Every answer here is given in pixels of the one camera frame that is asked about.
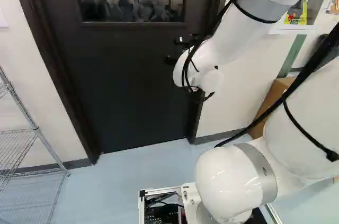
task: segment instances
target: wall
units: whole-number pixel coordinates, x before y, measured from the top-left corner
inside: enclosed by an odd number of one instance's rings
[[[60,97],[40,56],[19,0],[0,0],[9,24],[0,29],[0,64],[18,95],[62,161],[87,158]],[[0,129],[25,125],[8,96],[0,100]],[[22,166],[54,163],[37,141]]]
[[[295,37],[266,35],[248,46],[242,58],[219,66],[225,81],[204,103],[197,137],[240,129],[254,119]]]

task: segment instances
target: door frame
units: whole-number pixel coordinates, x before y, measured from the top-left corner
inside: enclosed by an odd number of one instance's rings
[[[202,26],[199,26],[200,29],[204,29],[208,23],[210,23],[209,21],[217,14],[219,1],[220,0],[210,0],[210,6],[206,12],[207,20]],[[86,118],[84,109],[80,101],[78,101],[79,97],[75,91],[74,82],[70,80],[71,77],[69,69],[62,58],[63,56],[60,55],[61,48],[58,44],[52,24],[48,19],[46,7],[42,0],[20,0],[20,3],[34,40],[40,51],[41,57],[47,67],[61,101],[65,106],[67,114],[69,115],[90,162],[92,164],[96,164],[100,154],[99,141],[94,136],[90,123]],[[105,23],[97,24],[98,26],[106,25]],[[189,108],[190,113],[189,122],[186,126],[186,137],[190,142],[194,141],[197,134],[202,105],[202,103],[192,103],[192,106]]]

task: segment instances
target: floor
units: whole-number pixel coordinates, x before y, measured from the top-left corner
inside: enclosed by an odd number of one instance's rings
[[[95,166],[74,169],[66,178],[51,224],[138,224],[138,191],[194,181],[197,157],[217,143],[192,146],[181,139],[102,155]],[[339,183],[330,179],[272,205],[283,224],[333,224],[339,219],[338,195]]]
[[[181,139],[101,155],[95,166],[72,170],[51,224],[138,224],[139,190],[194,181],[197,157],[217,143]]]

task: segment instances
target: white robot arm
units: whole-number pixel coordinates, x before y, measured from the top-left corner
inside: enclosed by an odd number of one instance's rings
[[[215,66],[240,57],[246,45],[268,32],[268,23],[277,21],[297,1],[237,0],[237,6],[229,8],[212,38],[194,53],[192,61],[197,70],[189,65],[190,85],[207,93],[217,91],[222,74]],[[179,87],[186,86],[182,84],[182,70],[187,56],[188,51],[180,56],[173,72]],[[339,112],[333,107],[339,99],[338,82],[339,61],[335,61],[313,73],[287,101],[299,123],[336,154]],[[192,205],[184,202],[189,224],[243,223],[253,208],[339,174],[339,160],[329,161],[325,152],[296,128],[283,108],[280,106],[270,116],[263,138],[214,148],[199,157],[193,185],[200,200],[195,206],[197,213],[190,214]]]
[[[238,7],[252,16],[265,21],[276,21],[298,0],[237,0]],[[206,40],[195,52],[188,68],[190,85],[207,93],[217,91],[223,75],[215,69],[239,58],[251,43],[268,33],[271,24],[256,21],[231,5],[222,18],[212,38]],[[189,51],[180,56],[173,71],[174,83],[182,87],[182,70]]]

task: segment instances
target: dark door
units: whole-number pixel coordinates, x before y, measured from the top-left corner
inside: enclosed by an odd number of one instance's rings
[[[163,59],[202,31],[213,0],[42,2],[101,152],[187,136],[197,110]]]

